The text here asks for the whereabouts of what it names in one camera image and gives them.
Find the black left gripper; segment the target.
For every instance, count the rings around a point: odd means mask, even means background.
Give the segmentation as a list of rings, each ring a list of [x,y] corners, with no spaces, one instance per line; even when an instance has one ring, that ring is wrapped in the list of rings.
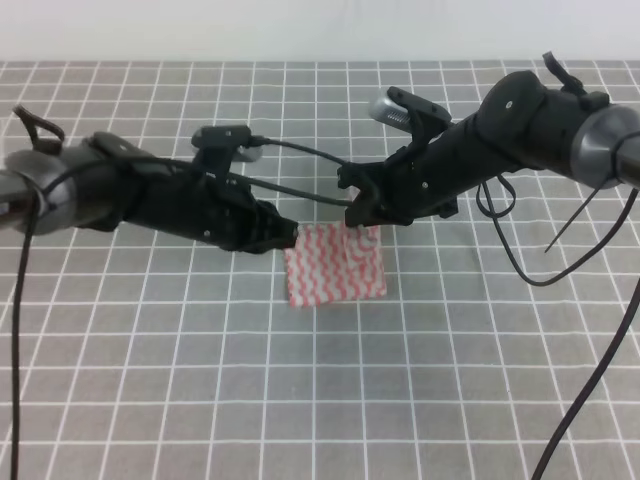
[[[225,251],[265,253],[294,248],[299,224],[256,199],[241,181],[220,184],[191,169],[143,165],[124,221]]]

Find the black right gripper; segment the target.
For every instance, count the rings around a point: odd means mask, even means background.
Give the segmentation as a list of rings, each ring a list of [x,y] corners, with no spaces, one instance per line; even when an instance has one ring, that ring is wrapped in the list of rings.
[[[347,226],[446,218],[457,212],[457,197],[480,183],[480,140],[468,129],[417,133],[380,163],[340,166],[337,178],[340,189],[369,191],[359,192],[346,208]],[[371,192],[379,193],[379,199]]]

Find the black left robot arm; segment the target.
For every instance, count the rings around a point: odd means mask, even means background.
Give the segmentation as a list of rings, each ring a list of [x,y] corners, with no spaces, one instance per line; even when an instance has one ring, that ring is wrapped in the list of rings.
[[[112,232],[129,223],[226,251],[262,254],[294,247],[298,225],[258,200],[255,180],[231,172],[259,156],[245,125],[203,126],[191,161],[160,158],[110,132],[75,146],[64,131],[22,106],[14,109],[30,148],[1,170],[1,225],[46,235],[70,228]]]

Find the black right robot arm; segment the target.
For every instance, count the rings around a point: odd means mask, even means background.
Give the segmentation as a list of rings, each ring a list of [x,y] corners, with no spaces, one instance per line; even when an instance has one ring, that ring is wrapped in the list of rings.
[[[549,170],[590,188],[638,187],[638,111],[612,103],[604,92],[585,91],[551,53],[543,59],[561,89],[544,86],[529,70],[516,71],[458,123],[443,107],[388,88],[371,115],[411,141],[384,161],[339,169],[339,187],[359,191],[345,211],[346,225],[447,218],[456,214],[459,195],[520,169]]]

